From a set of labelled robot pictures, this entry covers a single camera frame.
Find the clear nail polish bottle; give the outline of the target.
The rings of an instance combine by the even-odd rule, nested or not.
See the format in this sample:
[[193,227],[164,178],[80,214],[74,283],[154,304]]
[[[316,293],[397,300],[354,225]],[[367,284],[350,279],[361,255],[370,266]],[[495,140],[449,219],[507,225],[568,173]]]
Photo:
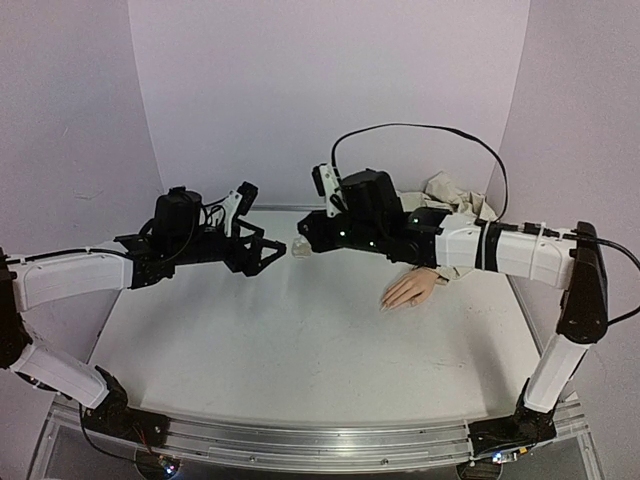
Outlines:
[[310,257],[313,251],[311,245],[304,237],[298,237],[292,242],[291,254],[296,259],[303,259]]

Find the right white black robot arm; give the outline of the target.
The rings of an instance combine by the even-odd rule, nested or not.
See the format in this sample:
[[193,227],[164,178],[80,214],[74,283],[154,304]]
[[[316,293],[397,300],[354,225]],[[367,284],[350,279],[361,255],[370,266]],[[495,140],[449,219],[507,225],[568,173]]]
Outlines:
[[315,253],[366,251],[416,267],[463,267],[542,282],[562,291],[554,335],[526,380],[513,414],[468,426],[471,458],[500,464],[556,436],[554,412],[589,348],[614,319],[608,314],[602,247],[580,222],[572,230],[543,224],[473,220],[445,209],[403,210],[390,176],[364,170],[344,179],[335,167],[316,166],[312,178],[325,201],[298,224]]

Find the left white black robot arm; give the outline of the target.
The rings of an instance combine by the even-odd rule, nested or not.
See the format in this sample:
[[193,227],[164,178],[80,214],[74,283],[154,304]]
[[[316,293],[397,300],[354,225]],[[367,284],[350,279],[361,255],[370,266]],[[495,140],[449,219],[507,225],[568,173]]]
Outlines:
[[286,252],[262,228],[244,221],[258,194],[245,182],[206,204],[184,186],[156,200],[139,232],[102,246],[32,256],[1,257],[1,366],[25,380],[75,400],[116,437],[131,433],[135,416],[126,390],[101,367],[55,350],[23,320],[23,313],[61,299],[100,291],[147,288],[178,267],[223,263],[254,277]]

